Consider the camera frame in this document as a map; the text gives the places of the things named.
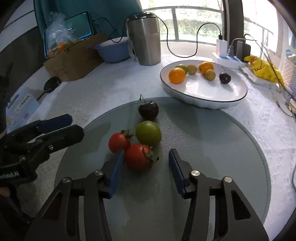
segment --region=balcony railing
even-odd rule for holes
[[[145,9],[144,11],[152,11],[155,12],[156,10],[164,10],[164,9],[168,9],[170,10],[171,14],[172,14],[172,20],[173,20],[173,28],[174,28],[174,39],[169,39],[169,41],[173,41],[173,42],[195,42],[193,40],[188,40],[188,39],[182,39],[179,37],[179,26],[178,26],[178,19],[177,19],[177,15],[176,15],[176,9],[197,9],[197,10],[205,10],[205,11],[211,11],[211,12],[217,12],[221,14],[221,20],[222,22],[220,24],[222,24],[222,27],[224,28],[224,14],[223,11],[221,10],[217,10],[217,9],[213,9],[213,8],[208,8],[208,7],[194,7],[194,6],[167,6],[167,7],[154,7],[154,8],[148,8]],[[269,33],[271,33],[273,35],[273,32],[271,32],[270,30],[268,30],[267,28],[251,21],[249,18],[244,18],[244,20],[248,23],[254,24],[258,27],[260,27],[262,29],[262,39],[261,39],[261,47],[263,48],[263,46],[267,46],[268,47],[268,35]],[[204,43],[204,44],[210,44],[210,45],[215,45],[214,43],[210,43],[210,42],[201,42],[199,41],[199,43]]]

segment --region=plug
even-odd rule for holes
[[[229,46],[229,50],[228,50],[228,52],[227,52],[227,55],[228,55],[229,57],[234,57],[234,47],[233,47],[233,45],[230,45],[230,46]]]

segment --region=tomato stem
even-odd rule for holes
[[[150,150],[149,150],[149,153],[146,154],[146,153],[145,153],[144,146],[143,146],[143,147],[142,147],[142,152],[143,152],[144,156],[147,158],[147,161],[148,161],[150,167],[152,167],[152,165],[153,165],[155,162],[157,162],[157,161],[159,160],[159,157],[157,157],[157,158],[155,159],[155,157],[154,157],[154,155],[153,155],[153,151],[151,150],[152,147],[149,147],[149,149],[150,149]]]
[[[126,138],[130,139],[131,141],[133,140],[134,135],[129,133],[129,129],[128,130],[121,130],[120,133],[124,134],[126,136]]]
[[[144,97],[142,94],[140,94],[140,100],[143,100],[145,104],[147,104],[147,102],[145,101]]]

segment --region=green lime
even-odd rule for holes
[[[197,67],[194,64],[189,64],[187,69],[189,74],[195,74],[197,71]]]
[[[161,141],[161,131],[157,124],[147,120],[137,126],[136,137],[141,144],[154,147]]]
[[[175,68],[182,68],[182,69],[184,69],[184,71],[185,71],[186,74],[187,74],[187,72],[188,72],[188,68],[187,68],[187,66],[184,65],[184,64],[179,64],[179,65],[177,65]]]
[[[216,78],[215,71],[212,69],[208,69],[205,73],[205,78],[210,81],[214,80]]]

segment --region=silver screw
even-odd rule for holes
[[[191,171],[191,175],[197,177],[197,176],[200,175],[200,172],[199,171],[196,171],[196,170],[193,170],[193,171]]]
[[[94,174],[96,176],[101,176],[101,175],[103,175],[103,172],[101,170],[96,170],[96,171],[94,171]]]
[[[25,161],[26,160],[26,157],[25,156],[21,156],[20,157],[20,161]]]
[[[232,178],[231,177],[224,177],[224,182],[231,183]]]
[[[70,181],[71,181],[71,179],[68,177],[63,178],[63,183],[69,183]]]

